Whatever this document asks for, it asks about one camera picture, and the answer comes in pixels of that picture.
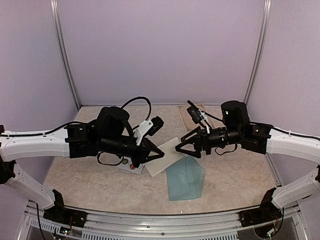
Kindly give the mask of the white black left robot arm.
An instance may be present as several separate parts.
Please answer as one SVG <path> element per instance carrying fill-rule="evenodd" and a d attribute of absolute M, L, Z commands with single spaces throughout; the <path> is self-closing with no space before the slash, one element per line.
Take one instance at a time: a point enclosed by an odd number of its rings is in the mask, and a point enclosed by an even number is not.
<path fill-rule="evenodd" d="M 0 183 L 10 186 L 38 203 L 45 213 L 63 223 L 70 218 L 62 195 L 47 189 L 18 166 L 18 159 L 36 157 L 84 158 L 112 154 L 140 165 L 164 157 L 147 137 L 160 130 L 164 121 L 156 116 L 132 128 L 130 115 L 117 106 L 103 107 L 88 123 L 69 122 L 43 132 L 12 132 L 0 128 Z"/>

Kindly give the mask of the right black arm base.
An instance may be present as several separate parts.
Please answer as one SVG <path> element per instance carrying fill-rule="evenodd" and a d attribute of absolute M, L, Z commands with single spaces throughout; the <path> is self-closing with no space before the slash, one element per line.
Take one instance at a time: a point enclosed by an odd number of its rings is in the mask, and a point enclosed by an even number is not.
<path fill-rule="evenodd" d="M 239 212 L 241 226 L 249 227 L 282 218 L 282 211 L 279 209 L 272 210 L 270 208 L 253 208 Z"/>

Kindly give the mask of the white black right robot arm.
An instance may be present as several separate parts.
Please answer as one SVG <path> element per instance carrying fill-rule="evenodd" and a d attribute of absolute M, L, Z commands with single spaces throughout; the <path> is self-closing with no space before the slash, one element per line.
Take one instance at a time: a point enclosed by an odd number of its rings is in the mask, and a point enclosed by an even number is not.
<path fill-rule="evenodd" d="M 221 104 L 223 127 L 197 127 L 180 139 L 175 147 L 179 153 L 201 158 L 202 152 L 210 155 L 212 150 L 229 145 L 259 154 L 279 154 L 296 157 L 319 164 L 320 138 L 282 130 L 271 124 L 252 122 L 247 105 L 237 100 Z M 256 218 L 266 222 L 276 211 L 307 198 L 320 191 L 320 168 L 316 167 L 301 178 L 266 192 Z"/>

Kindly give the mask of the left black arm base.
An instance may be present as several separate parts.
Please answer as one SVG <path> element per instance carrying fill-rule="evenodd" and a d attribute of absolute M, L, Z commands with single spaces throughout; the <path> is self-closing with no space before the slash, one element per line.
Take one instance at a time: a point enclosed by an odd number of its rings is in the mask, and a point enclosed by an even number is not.
<path fill-rule="evenodd" d="M 88 213 L 81 210 L 54 206 L 44 210 L 43 218 L 70 227 L 84 228 Z"/>

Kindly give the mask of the beige ornate letter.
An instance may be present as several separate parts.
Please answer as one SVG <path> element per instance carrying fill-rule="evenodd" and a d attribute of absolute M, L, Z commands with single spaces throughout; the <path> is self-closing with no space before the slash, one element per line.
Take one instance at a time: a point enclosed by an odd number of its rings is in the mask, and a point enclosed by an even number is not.
<path fill-rule="evenodd" d="M 207 111 L 203 103 L 195 104 L 195 106 L 204 112 Z M 189 115 L 187 111 L 187 108 L 191 107 L 189 104 L 177 105 L 176 107 L 177 107 L 179 116 L 181 118 L 183 127 L 187 133 L 191 132 L 193 129 L 200 126 L 199 124 L 195 124 L 194 121 L 192 120 L 192 117 Z M 213 122 L 213 119 L 210 118 L 209 116 L 205 116 L 205 117 L 207 119 L 207 122 L 210 124 L 210 126 L 212 128 L 216 128 L 216 125 Z"/>

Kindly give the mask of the teal paper envelope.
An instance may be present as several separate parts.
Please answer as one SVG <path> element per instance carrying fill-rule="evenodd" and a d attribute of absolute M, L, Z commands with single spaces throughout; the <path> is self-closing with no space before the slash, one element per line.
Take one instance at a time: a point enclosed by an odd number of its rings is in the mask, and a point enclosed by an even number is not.
<path fill-rule="evenodd" d="M 198 161 L 185 156 L 166 169 L 169 201 L 195 200 L 202 196 L 205 171 Z"/>

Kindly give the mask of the beige lined letter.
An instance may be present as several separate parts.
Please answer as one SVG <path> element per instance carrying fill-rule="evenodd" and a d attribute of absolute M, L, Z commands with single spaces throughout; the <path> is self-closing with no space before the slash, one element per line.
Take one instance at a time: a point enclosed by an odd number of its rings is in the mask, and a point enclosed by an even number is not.
<path fill-rule="evenodd" d="M 163 143 L 158 148 L 164 153 L 164 156 L 154 159 L 144 164 L 145 168 L 152 177 L 155 177 L 163 170 L 180 160 L 185 155 L 177 152 L 175 147 L 180 143 L 177 137 Z"/>

